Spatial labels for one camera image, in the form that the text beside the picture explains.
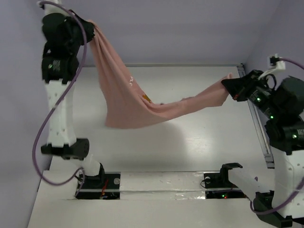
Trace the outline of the pink printed t shirt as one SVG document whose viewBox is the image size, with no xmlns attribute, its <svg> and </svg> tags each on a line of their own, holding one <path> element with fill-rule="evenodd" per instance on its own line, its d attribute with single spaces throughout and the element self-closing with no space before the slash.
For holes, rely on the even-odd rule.
<svg viewBox="0 0 304 228">
<path fill-rule="evenodd" d="M 95 36 L 90 41 L 99 85 L 103 92 L 107 114 L 105 125 L 117 129 L 137 129 L 163 123 L 204 108 L 222 106 L 228 91 L 221 81 L 196 96 L 180 101 L 156 104 L 140 88 L 113 46 L 95 22 Z"/>
</svg>

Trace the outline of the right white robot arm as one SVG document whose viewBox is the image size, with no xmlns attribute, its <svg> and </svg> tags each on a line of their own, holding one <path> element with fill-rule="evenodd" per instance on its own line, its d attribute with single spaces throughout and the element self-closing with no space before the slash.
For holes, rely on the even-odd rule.
<svg viewBox="0 0 304 228">
<path fill-rule="evenodd" d="M 304 222 L 304 83 L 289 76 L 269 88 L 261 71 L 225 79 L 223 86 L 238 102 L 250 101 L 267 118 L 265 125 L 275 165 L 274 189 L 252 178 L 238 163 L 223 164 L 218 175 L 223 186 L 237 186 L 250 200 L 257 217 L 274 227 Z"/>
</svg>

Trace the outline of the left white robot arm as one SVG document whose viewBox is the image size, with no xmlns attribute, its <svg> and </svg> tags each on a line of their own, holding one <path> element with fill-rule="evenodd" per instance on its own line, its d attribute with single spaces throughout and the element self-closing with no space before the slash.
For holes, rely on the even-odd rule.
<svg viewBox="0 0 304 228">
<path fill-rule="evenodd" d="M 83 35 L 94 37 L 93 25 L 61 13 L 46 15 L 42 23 L 47 40 L 42 56 L 42 79 L 52 115 L 47 142 L 41 146 L 41 152 L 83 167 L 90 184 L 99 188 L 105 183 L 102 165 L 89 155 L 89 140 L 77 138 L 73 128 L 73 83 L 79 74 L 77 54 L 86 44 Z"/>
</svg>

